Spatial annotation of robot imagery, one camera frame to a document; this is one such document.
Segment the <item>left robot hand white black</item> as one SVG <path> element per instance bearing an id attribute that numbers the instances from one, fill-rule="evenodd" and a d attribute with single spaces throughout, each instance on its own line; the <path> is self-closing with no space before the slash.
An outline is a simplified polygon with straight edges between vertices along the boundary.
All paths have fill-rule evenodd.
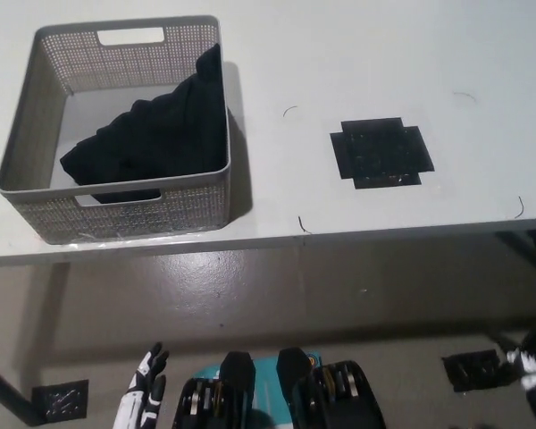
<path id="1" fill-rule="evenodd" d="M 155 429 L 166 389 L 169 352 L 157 342 L 140 361 L 121 397 L 113 429 Z"/>

